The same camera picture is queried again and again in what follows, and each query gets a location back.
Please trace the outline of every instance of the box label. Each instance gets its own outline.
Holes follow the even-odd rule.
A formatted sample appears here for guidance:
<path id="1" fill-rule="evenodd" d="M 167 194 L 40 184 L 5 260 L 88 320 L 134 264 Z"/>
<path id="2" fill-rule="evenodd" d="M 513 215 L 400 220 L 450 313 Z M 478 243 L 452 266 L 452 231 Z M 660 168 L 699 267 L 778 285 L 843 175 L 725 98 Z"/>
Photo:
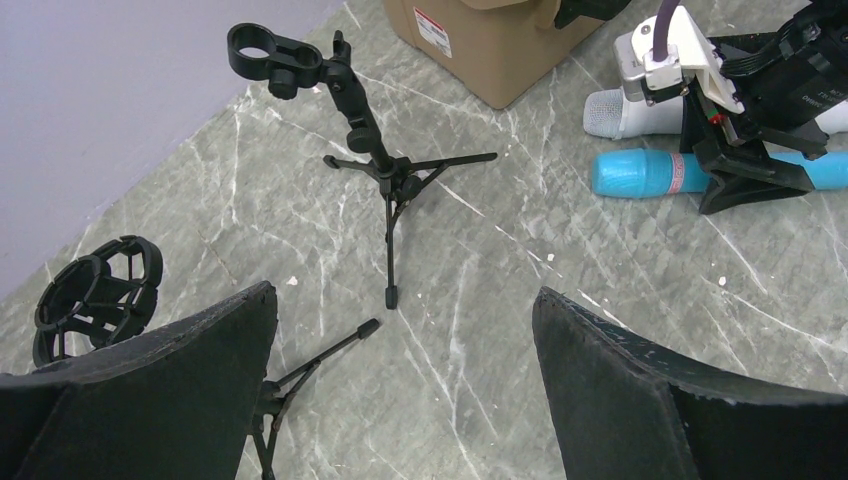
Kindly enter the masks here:
<path id="1" fill-rule="evenodd" d="M 418 33 L 421 34 L 421 37 L 438 48 L 446 57 L 453 58 L 448 32 L 419 10 L 418 7 L 412 7 L 412 9 L 415 11 L 415 21 L 418 22 Z"/>

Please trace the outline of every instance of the floor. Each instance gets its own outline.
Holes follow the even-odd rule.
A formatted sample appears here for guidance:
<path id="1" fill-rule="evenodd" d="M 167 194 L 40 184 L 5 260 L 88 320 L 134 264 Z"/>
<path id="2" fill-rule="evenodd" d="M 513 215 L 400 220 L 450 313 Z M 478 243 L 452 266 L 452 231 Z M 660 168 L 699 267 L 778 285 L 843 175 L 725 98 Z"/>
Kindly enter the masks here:
<path id="1" fill-rule="evenodd" d="M 711 35 L 775 30 L 805 4 L 689 3 Z M 52 275 L 135 233 L 165 256 L 154 326 L 263 279 L 277 286 L 271 376 L 367 318 L 384 322 L 298 397 L 275 459 L 279 478 L 563 479 L 530 329 L 543 285 L 703 362 L 847 392 L 839 312 L 848 311 L 848 195 L 702 217 L 694 196 L 625 201 L 590 191 L 598 153 L 676 145 L 613 143 L 581 127 L 586 96 L 618 84 L 613 38 L 657 4 L 634 0 L 496 112 L 399 41 L 379 2 L 353 0 L 308 40 L 326 53 L 333 30 L 346 33 L 389 150 L 414 160 L 501 154 L 451 169 L 404 213 L 400 308 L 383 305 L 375 184 L 320 161 L 349 156 L 330 96 L 305 91 L 283 103 L 253 85 L 0 304 L 0 371 L 32 369 L 33 307 Z M 838 136 L 831 148 L 846 144 Z M 248 446 L 238 478 L 257 478 L 257 464 Z"/>

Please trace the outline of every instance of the microphone holder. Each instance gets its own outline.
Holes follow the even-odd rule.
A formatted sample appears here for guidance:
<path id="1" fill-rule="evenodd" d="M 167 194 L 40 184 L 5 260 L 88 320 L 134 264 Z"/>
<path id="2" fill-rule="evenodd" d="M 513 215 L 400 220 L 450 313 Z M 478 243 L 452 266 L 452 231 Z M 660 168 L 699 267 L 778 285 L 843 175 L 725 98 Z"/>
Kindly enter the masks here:
<path id="1" fill-rule="evenodd" d="M 413 163 L 408 157 L 389 155 L 382 141 L 380 128 L 368 106 L 365 89 L 351 68 L 351 46 L 342 32 L 333 38 L 333 56 L 326 60 L 314 46 L 275 35 L 267 28 L 243 23 L 230 29 L 227 35 L 230 67 L 248 80 L 268 80 L 268 90 L 282 100 L 291 100 L 299 88 L 312 88 L 324 83 L 330 89 L 333 102 L 344 114 L 351 131 L 347 145 L 351 151 L 368 154 L 368 163 L 324 157 L 332 169 L 351 169 L 364 172 L 377 181 L 380 195 L 386 203 L 385 242 L 388 255 L 388 286 L 386 308 L 394 310 L 398 304 L 398 289 L 394 281 L 394 227 L 409 203 L 448 167 L 471 163 L 490 162 L 496 153 L 448 158 Z M 242 50 L 254 48 L 267 56 L 254 58 Z M 416 172 L 432 170 L 423 179 Z"/>
<path id="2" fill-rule="evenodd" d="M 118 256 L 126 257 L 123 275 L 113 274 L 109 264 Z M 133 258 L 141 266 L 135 274 Z M 65 349 L 67 334 L 88 337 L 95 349 L 140 335 L 156 310 L 163 265 L 159 247 L 142 237 L 125 235 L 65 266 L 35 308 L 35 366 L 71 358 Z"/>

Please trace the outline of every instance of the blue cylinder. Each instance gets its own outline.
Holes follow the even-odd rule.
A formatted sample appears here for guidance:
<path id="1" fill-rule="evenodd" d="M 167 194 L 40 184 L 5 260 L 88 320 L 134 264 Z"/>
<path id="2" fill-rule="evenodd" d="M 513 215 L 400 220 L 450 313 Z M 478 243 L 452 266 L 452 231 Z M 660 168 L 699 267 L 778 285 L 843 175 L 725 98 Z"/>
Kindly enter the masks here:
<path id="1" fill-rule="evenodd" d="M 848 152 L 829 153 L 809 161 L 799 152 L 773 153 L 772 158 L 801 165 L 817 190 L 848 187 Z M 592 190 L 619 198 L 649 198 L 672 193 L 703 193 L 710 177 L 691 153 L 632 149 L 598 155 L 592 168 Z"/>

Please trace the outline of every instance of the tripod base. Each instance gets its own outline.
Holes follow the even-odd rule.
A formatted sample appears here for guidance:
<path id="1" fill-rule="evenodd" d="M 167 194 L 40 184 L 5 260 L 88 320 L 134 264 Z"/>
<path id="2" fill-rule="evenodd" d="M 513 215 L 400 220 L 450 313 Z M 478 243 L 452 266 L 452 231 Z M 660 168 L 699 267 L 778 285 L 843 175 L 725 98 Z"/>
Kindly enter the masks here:
<path id="1" fill-rule="evenodd" d="M 386 308 L 394 310 L 398 305 L 398 288 L 395 285 L 395 261 L 394 261 L 394 229 L 400 214 L 406 209 L 415 197 L 424 188 L 433 182 L 448 167 L 457 165 L 469 165 L 472 163 L 491 162 L 498 158 L 497 153 L 483 153 L 480 155 L 469 155 L 466 157 L 446 158 L 427 162 L 412 163 L 409 158 L 392 159 L 392 169 L 381 172 L 376 164 L 351 162 L 339 160 L 327 155 L 324 163 L 334 169 L 347 168 L 365 172 L 380 184 L 380 195 L 386 200 L 386 249 L 388 254 L 388 286 L 386 287 Z M 415 172 L 433 170 L 425 178 L 415 175 Z"/>
<path id="2" fill-rule="evenodd" d="M 356 329 L 356 332 L 350 334 L 344 340 L 327 350 L 324 350 L 312 360 L 294 369 L 285 377 L 275 382 L 271 380 L 262 382 L 259 390 L 259 398 L 256 400 L 256 407 L 253 410 L 253 422 L 249 433 L 253 437 L 256 456 L 259 457 L 259 464 L 262 467 L 262 480 L 276 479 L 271 464 L 274 458 L 274 447 L 277 445 L 277 434 L 283 425 L 283 416 L 288 412 L 295 396 L 306 384 L 306 381 L 309 380 L 309 377 L 321 366 L 322 361 L 335 355 L 339 350 L 353 342 L 365 340 L 376 332 L 378 328 L 380 328 L 380 322 L 376 318 L 372 318 L 360 325 Z M 279 396 L 282 393 L 283 386 L 295 378 L 297 378 L 297 382 L 295 382 L 294 386 L 284 395 Z M 264 435 L 266 415 L 272 418 L 271 431 L 268 433 L 267 440 Z"/>

